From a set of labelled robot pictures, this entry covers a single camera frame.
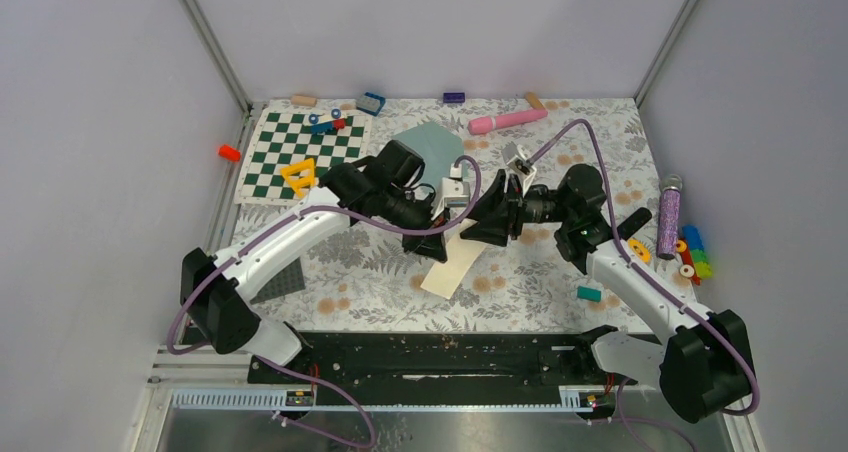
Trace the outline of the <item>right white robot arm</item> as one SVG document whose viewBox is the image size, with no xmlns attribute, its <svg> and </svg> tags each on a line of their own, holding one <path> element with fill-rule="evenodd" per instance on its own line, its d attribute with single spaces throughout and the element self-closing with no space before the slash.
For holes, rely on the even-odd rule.
<svg viewBox="0 0 848 452">
<path fill-rule="evenodd" d="M 656 340 L 635 339 L 613 328 L 590 335 L 590 346 L 573 358 L 575 374 L 597 384 L 610 373 L 661 391 L 683 420 L 696 423 L 732 404 L 756 399 L 758 387 L 744 321 L 731 310 L 720 313 L 688 302 L 639 258 L 626 239 L 651 215 L 633 214 L 613 227 L 601 207 L 606 202 L 601 172 L 570 167 L 559 185 L 524 190 L 518 177 L 499 170 L 479 199 L 464 229 L 464 240 L 506 246 L 525 225 L 556 223 L 556 248 L 581 273 L 614 292 L 650 328 Z"/>
</svg>

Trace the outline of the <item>teal green envelope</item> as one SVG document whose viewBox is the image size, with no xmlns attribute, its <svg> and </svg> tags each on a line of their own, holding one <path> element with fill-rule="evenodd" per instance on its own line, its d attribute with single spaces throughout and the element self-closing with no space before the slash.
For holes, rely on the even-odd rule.
<svg viewBox="0 0 848 452">
<path fill-rule="evenodd" d="M 421 181 L 438 186 L 448 176 L 456 159 L 464 154 L 462 139 L 434 122 L 425 122 L 393 136 L 424 161 Z"/>
</svg>

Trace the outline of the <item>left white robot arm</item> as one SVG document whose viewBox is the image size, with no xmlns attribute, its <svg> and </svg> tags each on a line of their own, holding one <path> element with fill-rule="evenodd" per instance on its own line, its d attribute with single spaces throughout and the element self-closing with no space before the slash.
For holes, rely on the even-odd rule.
<svg viewBox="0 0 848 452">
<path fill-rule="evenodd" d="M 311 360 L 301 339 L 292 327 L 263 320 L 252 300 L 309 249 L 358 223 L 401 235 L 405 252 L 446 262 L 446 216 L 433 212 L 431 200 L 408 192 L 424 168 L 420 155 L 392 140 L 375 156 L 331 167 L 317 188 L 239 244 L 211 254 L 188 252 L 181 263 L 181 315 L 216 353 L 262 355 L 282 380 L 301 381 Z"/>
</svg>

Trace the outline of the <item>cream paper letter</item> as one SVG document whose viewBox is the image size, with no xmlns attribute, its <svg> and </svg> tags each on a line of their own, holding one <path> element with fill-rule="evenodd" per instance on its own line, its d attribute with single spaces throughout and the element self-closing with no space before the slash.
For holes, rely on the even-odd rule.
<svg viewBox="0 0 848 452">
<path fill-rule="evenodd" d="M 447 241 L 448 260 L 433 264 L 421 282 L 424 291 L 444 299 L 452 298 L 472 265 L 487 247 L 483 242 L 466 240 L 460 236 L 461 232 L 475 224 L 474 220 L 464 219 L 458 231 Z"/>
</svg>

